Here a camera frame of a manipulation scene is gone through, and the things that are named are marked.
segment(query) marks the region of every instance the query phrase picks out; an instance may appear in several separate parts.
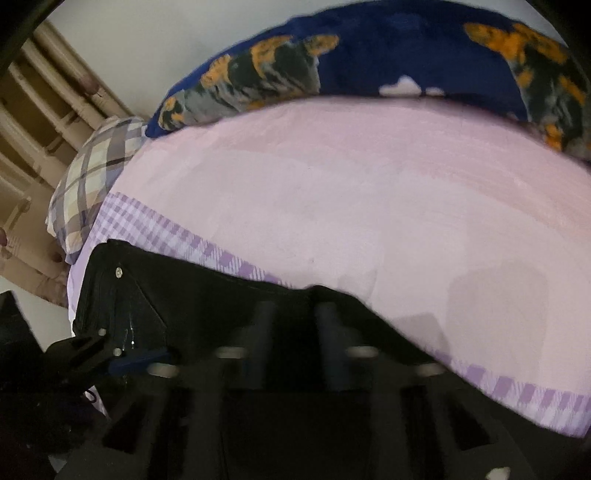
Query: bed sheet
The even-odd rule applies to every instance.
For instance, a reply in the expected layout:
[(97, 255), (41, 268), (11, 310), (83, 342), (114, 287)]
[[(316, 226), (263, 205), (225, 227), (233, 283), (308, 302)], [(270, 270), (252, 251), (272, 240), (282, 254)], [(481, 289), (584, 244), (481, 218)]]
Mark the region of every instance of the bed sheet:
[(146, 145), (99, 242), (354, 294), (487, 395), (591, 423), (591, 176), (512, 122), (444, 100), (310, 99)]

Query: blue fabric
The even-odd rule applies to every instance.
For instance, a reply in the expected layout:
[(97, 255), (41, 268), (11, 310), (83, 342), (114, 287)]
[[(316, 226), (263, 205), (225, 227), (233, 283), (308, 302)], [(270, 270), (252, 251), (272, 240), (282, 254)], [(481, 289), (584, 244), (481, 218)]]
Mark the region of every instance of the blue fabric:
[[(510, 30), (515, 23), (501, 14), (438, 0), (363, 2), (296, 17), (212, 57), (174, 85), (167, 99), (199, 84), (216, 59), (248, 51), (261, 40), (291, 35), (297, 42), (313, 35), (336, 35), (336, 48), (319, 57), (321, 95), (378, 96), (380, 87), (407, 76), (423, 92), (436, 87), (449, 98), (526, 121), (527, 111), (507, 62), (468, 37), (464, 25), (469, 22), (501, 30)], [(148, 125), (149, 137), (176, 129), (158, 124), (161, 107)], [(178, 127), (203, 122), (180, 123)]]

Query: purple checkered border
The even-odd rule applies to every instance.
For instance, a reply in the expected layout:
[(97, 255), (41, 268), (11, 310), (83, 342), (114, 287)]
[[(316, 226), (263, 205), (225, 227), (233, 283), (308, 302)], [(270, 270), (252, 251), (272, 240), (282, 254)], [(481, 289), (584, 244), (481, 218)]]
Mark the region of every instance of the purple checkered border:
[[(87, 241), (94, 248), (109, 238), (125, 240), (144, 250), (229, 275), (289, 286), (122, 193), (108, 194)], [(588, 395), (519, 382), (428, 347), (425, 349), (489, 397), (541, 426), (575, 437), (584, 436), (589, 429), (591, 397)]]

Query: plaid pillow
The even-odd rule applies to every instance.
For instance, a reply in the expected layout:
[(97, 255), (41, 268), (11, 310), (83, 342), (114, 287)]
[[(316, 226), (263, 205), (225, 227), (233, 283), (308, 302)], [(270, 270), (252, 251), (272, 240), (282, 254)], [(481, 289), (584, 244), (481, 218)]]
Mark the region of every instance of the plaid pillow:
[(136, 116), (107, 119), (68, 167), (51, 197), (47, 231), (74, 264), (103, 200), (146, 140), (146, 122)]

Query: wall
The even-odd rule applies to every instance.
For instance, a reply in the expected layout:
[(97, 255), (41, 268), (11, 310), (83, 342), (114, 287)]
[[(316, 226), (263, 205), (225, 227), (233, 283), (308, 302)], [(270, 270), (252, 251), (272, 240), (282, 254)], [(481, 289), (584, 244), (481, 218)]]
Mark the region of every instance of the wall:
[[(525, 0), (486, 6), (559, 39)], [(335, 0), (65, 0), (51, 22), (131, 111), (149, 117), (168, 89), (218, 51)]]
[(0, 277), (0, 293), (12, 290), (23, 316), (31, 325), (39, 345), (44, 350), (53, 342), (70, 337), (68, 311), (30, 294)]

